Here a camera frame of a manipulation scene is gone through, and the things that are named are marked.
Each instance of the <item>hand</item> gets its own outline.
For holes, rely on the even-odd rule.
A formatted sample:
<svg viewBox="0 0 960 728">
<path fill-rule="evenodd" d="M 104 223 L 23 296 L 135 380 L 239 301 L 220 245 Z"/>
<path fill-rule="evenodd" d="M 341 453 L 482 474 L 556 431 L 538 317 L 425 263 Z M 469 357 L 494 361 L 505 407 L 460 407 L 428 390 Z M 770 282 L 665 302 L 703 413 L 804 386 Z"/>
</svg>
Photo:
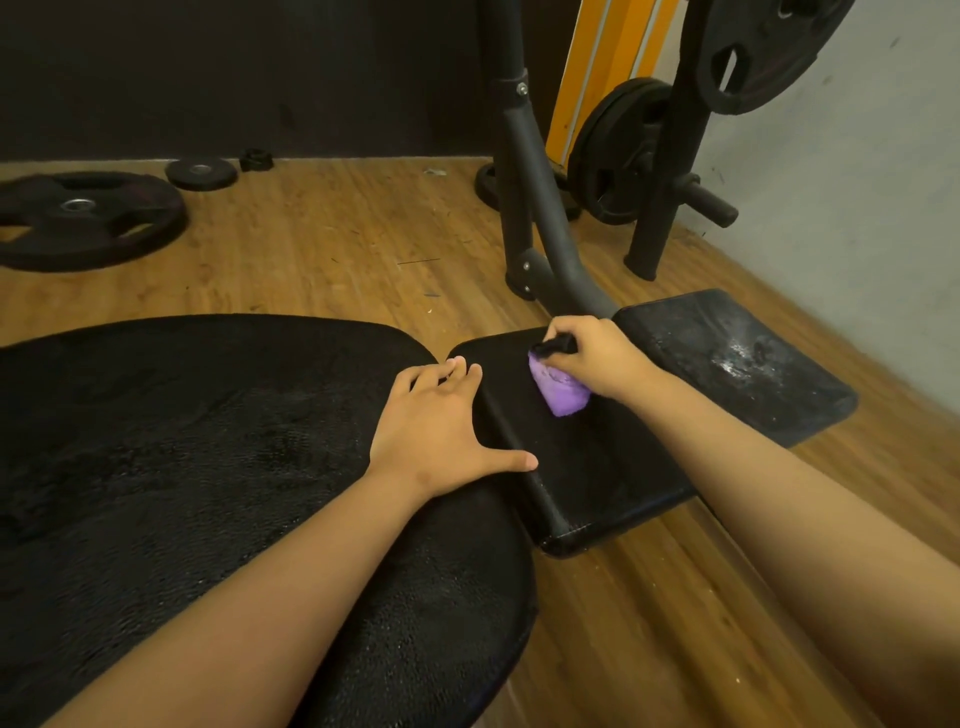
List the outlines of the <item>hand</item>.
<svg viewBox="0 0 960 728">
<path fill-rule="evenodd" d="M 477 442 L 472 408 L 481 378 L 480 365 L 468 371 L 462 356 L 400 372 L 373 435 L 367 473 L 409 484 L 426 502 L 484 475 L 535 470 L 529 452 Z"/>
<path fill-rule="evenodd" d="M 543 340 L 558 333 L 572 333 L 578 352 L 556 353 L 544 363 L 579 379 L 603 397 L 623 402 L 648 376 L 661 372 L 609 319 L 559 316 L 550 322 Z"/>
</svg>

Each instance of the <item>wooden floor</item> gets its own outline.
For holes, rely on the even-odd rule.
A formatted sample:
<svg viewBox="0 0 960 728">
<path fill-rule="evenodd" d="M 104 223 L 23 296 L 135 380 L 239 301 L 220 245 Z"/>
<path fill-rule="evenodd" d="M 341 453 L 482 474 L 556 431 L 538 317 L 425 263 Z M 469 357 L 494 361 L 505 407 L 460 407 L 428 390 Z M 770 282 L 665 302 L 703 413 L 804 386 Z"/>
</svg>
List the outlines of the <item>wooden floor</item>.
<svg viewBox="0 0 960 728">
<path fill-rule="evenodd" d="M 184 193 L 190 229 L 146 258 L 69 275 L 0 269 L 0 344 L 140 317 L 257 312 L 390 324 L 441 357 L 469 338 L 542 325 L 546 314 L 503 284 L 498 218 L 472 192 L 479 163 L 281 162 L 228 190 Z M 0 166 L 0 179 L 41 168 L 52 169 Z M 674 231 L 649 283 L 620 262 L 629 230 L 590 219 L 574 229 L 619 302 L 723 288 L 855 387 L 856 414 L 797 452 L 960 563 L 954 418 L 688 231 Z M 699 501 L 582 556 L 536 561 L 541 617 L 491 727 L 872 724 Z"/>
</svg>

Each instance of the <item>black wall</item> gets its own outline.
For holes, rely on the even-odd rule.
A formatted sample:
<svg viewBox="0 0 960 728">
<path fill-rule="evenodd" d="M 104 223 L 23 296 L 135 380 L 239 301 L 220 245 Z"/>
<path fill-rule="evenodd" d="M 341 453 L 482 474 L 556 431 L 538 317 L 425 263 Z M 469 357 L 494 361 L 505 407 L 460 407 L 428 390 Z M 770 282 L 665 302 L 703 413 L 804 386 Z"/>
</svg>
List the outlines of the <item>black wall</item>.
<svg viewBox="0 0 960 728">
<path fill-rule="evenodd" d="M 546 135 L 579 0 L 522 0 Z M 488 151 L 473 0 L 10 0 L 0 159 Z"/>
</svg>

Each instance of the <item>weight plate center hole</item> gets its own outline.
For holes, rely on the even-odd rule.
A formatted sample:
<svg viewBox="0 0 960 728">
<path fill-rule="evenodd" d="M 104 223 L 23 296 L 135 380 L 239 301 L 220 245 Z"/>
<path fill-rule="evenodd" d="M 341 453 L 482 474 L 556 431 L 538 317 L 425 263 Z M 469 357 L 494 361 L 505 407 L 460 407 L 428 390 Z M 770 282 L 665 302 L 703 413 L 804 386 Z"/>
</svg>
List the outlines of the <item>weight plate center hole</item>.
<svg viewBox="0 0 960 728">
<path fill-rule="evenodd" d="M 60 209 L 64 212 L 89 212 L 96 206 L 97 204 L 93 202 L 93 200 L 89 200 L 86 197 L 76 197 L 73 200 L 60 203 Z"/>
</svg>

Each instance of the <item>forearm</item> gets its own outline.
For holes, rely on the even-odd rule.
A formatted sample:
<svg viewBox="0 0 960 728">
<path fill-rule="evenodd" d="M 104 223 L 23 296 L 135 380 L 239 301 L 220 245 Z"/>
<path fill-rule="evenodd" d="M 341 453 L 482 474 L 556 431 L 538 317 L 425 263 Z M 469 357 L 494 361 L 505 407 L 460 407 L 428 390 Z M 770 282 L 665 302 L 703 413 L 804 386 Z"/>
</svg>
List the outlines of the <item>forearm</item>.
<svg viewBox="0 0 960 728">
<path fill-rule="evenodd" d="M 285 726 L 421 503 L 363 478 L 124 657 L 48 726 Z"/>
<path fill-rule="evenodd" d="M 669 374 L 626 403 L 886 719 L 956 710 L 941 692 L 960 657 L 960 571 L 951 562 Z"/>
</svg>

